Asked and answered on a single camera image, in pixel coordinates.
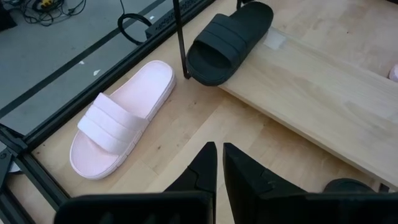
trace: wooden board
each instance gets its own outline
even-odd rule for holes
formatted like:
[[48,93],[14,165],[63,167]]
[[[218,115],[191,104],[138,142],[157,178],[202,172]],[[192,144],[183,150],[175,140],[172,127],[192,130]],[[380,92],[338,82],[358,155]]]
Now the wooden board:
[[271,29],[222,89],[398,187],[398,83]]
[[[393,59],[398,58],[398,45],[394,42],[397,35],[384,35],[398,30],[398,9],[394,4],[380,0],[264,2],[275,12],[274,27],[355,65],[386,76]],[[186,47],[213,15],[231,14],[234,7],[234,0],[217,0],[197,15],[184,27]],[[354,178],[377,189],[379,182],[370,176],[223,90],[185,80],[176,35],[106,92],[112,93],[151,60],[163,60],[172,66],[177,86],[115,173],[92,181],[80,177],[70,167],[70,144],[85,110],[33,151],[72,197],[162,191],[181,174],[206,141],[216,142],[219,159],[222,143],[233,142],[262,165],[310,192],[320,192],[329,181],[340,177]],[[52,223],[54,210],[29,180],[16,175],[8,184],[37,223]],[[222,166],[218,170],[217,222],[233,223]]]

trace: wooden table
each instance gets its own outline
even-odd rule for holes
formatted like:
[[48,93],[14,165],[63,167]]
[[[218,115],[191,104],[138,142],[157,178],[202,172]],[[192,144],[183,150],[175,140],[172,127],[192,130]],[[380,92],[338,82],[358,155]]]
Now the wooden table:
[[[273,27],[349,63],[386,76],[398,58],[398,8],[379,0],[271,0]],[[217,0],[184,27],[187,47],[217,12],[230,14],[234,0]],[[182,76],[176,35],[118,80],[111,93],[145,63],[163,60],[177,86],[139,144],[118,170],[103,180],[86,180],[69,164],[76,124],[86,110],[48,138],[33,153],[71,195],[156,192],[166,188],[207,141],[232,142],[276,174],[310,192],[320,192],[339,177],[375,188],[379,182],[332,156],[220,88],[205,87]],[[218,170],[217,222],[233,223],[222,166]],[[51,223],[54,211],[24,176],[10,188],[38,223]]]

